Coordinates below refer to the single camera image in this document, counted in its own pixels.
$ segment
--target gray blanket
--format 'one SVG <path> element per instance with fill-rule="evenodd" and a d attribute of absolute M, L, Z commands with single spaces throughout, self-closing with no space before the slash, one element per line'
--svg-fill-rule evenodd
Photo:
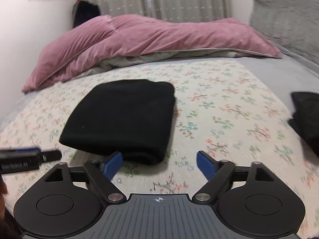
<path fill-rule="evenodd" d="M 250 25 L 272 42 L 319 64 L 319 0 L 254 0 Z M 317 65 L 310 65 L 319 73 Z"/>

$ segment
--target bedding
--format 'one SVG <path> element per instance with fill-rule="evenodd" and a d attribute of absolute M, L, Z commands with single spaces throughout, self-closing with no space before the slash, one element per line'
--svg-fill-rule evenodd
<path fill-rule="evenodd" d="M 319 93 L 319 74 L 308 68 L 307 59 L 299 59 L 282 55 L 282 60 L 267 58 L 239 58 L 238 62 L 245 65 L 254 75 L 281 100 L 289 109 L 295 112 L 290 94 L 296 91 Z"/>
<path fill-rule="evenodd" d="M 285 105 L 239 60 L 252 60 L 250 67 L 254 65 L 255 72 L 261 71 L 256 70 L 259 62 L 261 68 L 266 65 L 266 61 L 252 58 L 172 61 L 57 83 L 41 91 L 4 129 L 0 146 L 56 147 L 62 151 L 63 161 L 71 166 L 82 165 L 98 156 L 65 147 L 58 139 L 73 109 L 94 86 L 122 79 L 167 81 L 175 87 L 177 104 L 164 161 L 156 166 L 126 162 L 112 182 L 127 196 L 134 192 L 192 196 L 206 183 L 196 166 L 197 151 L 204 150 L 217 160 L 229 159 L 237 165 L 261 161 L 303 200 L 306 217 L 298 234 L 307 238 L 319 227 L 319 159 L 287 124 L 290 113 Z M 296 85 L 315 84 L 314 76 L 312 79 L 309 72 L 300 72 L 310 84 L 298 82 L 303 78 L 301 74 L 296 77 Z M 283 82 L 291 80 L 287 75 Z M 38 171 L 5 175 L 8 208 L 12 210 L 17 199 L 54 165 L 47 163 Z"/>
<path fill-rule="evenodd" d="M 280 57 L 263 35 L 233 18 L 174 24 L 139 15 L 99 16 L 48 44 L 22 91 L 70 80 L 105 59 L 181 51 L 202 56 L 203 51 L 223 50 L 241 52 L 239 56 Z"/>
<path fill-rule="evenodd" d="M 16 116 L 38 95 L 39 92 L 32 92 L 24 95 L 10 111 L 0 118 L 0 132 L 16 118 Z"/>
<path fill-rule="evenodd" d="M 250 25 L 270 41 L 319 64 L 319 0 L 254 0 Z"/>

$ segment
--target black folded cloth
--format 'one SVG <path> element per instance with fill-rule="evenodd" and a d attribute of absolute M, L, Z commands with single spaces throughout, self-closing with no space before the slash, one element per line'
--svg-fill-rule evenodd
<path fill-rule="evenodd" d="M 125 160 L 156 164 L 165 157 L 170 138 L 174 87 L 167 82 L 120 80 L 94 87 L 76 106 L 60 143 Z"/>
<path fill-rule="evenodd" d="M 319 94 L 294 92 L 291 98 L 296 112 L 289 124 L 319 156 Z"/>

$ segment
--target pink velvet comforter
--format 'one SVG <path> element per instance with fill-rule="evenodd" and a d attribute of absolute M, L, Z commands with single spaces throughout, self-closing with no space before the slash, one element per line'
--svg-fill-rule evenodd
<path fill-rule="evenodd" d="M 114 18 L 106 15 L 91 19 L 49 43 L 22 91 L 70 80 L 102 59 L 216 48 L 280 57 L 280 51 L 263 35 L 233 18 L 174 24 L 138 15 Z"/>

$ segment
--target floral bedsheet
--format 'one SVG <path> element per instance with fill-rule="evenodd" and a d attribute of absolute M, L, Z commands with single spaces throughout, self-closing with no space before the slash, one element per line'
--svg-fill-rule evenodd
<path fill-rule="evenodd" d="M 250 166 L 261 161 L 304 202 L 302 238 L 319 229 L 319 159 L 287 124 L 290 114 L 278 98 L 236 60 L 197 60 L 115 69 L 43 90 L 0 134 L 0 147 L 59 148 L 71 166 L 97 158 L 59 144 L 69 115 L 96 85 L 121 79 L 167 81 L 176 109 L 165 160 L 156 166 L 125 163 L 113 183 L 130 193 L 188 193 L 207 181 L 196 152 Z M 56 163 L 38 171 L 5 175 L 13 210 L 18 198 Z"/>

